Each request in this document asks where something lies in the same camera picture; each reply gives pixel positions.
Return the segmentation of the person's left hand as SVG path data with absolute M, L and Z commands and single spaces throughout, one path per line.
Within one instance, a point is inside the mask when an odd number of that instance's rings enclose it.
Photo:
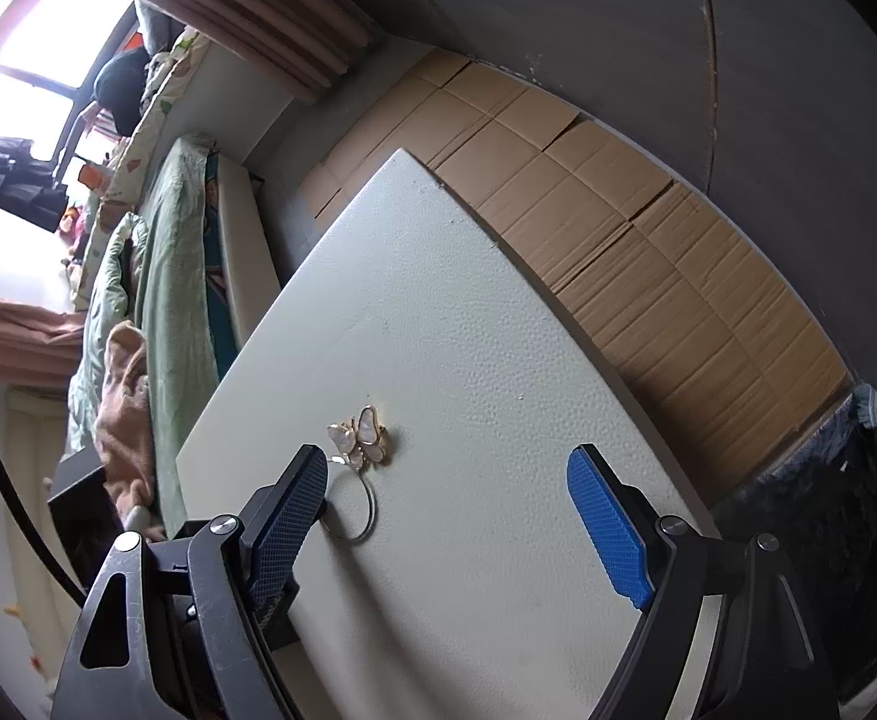
M 162 522 L 144 505 L 134 505 L 123 517 L 123 530 L 137 533 L 149 543 L 162 543 L 167 539 Z

